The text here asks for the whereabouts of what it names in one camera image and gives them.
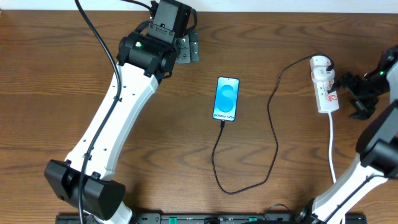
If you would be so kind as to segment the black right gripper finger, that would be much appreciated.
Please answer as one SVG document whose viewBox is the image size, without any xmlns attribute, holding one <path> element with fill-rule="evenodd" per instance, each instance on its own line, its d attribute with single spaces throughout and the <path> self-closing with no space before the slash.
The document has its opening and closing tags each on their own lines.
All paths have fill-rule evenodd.
<svg viewBox="0 0 398 224">
<path fill-rule="evenodd" d="M 375 105 L 378 103 L 378 99 L 370 100 L 351 100 L 350 103 L 355 108 L 355 112 L 349 115 L 351 119 L 367 120 L 369 119 L 376 110 Z"/>
<path fill-rule="evenodd" d="M 342 77 L 340 77 L 337 81 L 335 81 L 331 88 L 328 90 L 328 93 L 332 93 L 334 91 L 339 90 L 340 88 L 350 87 L 354 80 L 354 76 L 351 73 L 346 73 Z"/>
</svg>

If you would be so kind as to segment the blue screen Galaxy smartphone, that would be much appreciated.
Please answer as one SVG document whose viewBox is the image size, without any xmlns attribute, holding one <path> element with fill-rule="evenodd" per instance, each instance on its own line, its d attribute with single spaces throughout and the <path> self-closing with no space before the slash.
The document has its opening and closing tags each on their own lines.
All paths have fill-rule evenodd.
<svg viewBox="0 0 398 224">
<path fill-rule="evenodd" d="M 220 121 L 234 122 L 240 81 L 237 78 L 219 77 L 216 85 L 212 117 Z"/>
</svg>

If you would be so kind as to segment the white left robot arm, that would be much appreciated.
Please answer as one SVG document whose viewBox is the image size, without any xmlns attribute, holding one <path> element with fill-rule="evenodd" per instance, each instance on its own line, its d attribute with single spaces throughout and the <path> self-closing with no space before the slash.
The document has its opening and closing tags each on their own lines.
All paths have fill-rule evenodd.
<svg viewBox="0 0 398 224">
<path fill-rule="evenodd" d="M 177 63 L 196 62 L 191 48 L 197 12 L 178 1 L 152 1 L 141 22 L 110 57 L 114 75 L 107 93 L 78 144 L 62 160 L 51 160 L 44 176 L 55 195 L 77 208 L 77 223 L 129 223 L 133 212 L 116 182 L 121 150 L 139 113 Z"/>
</svg>

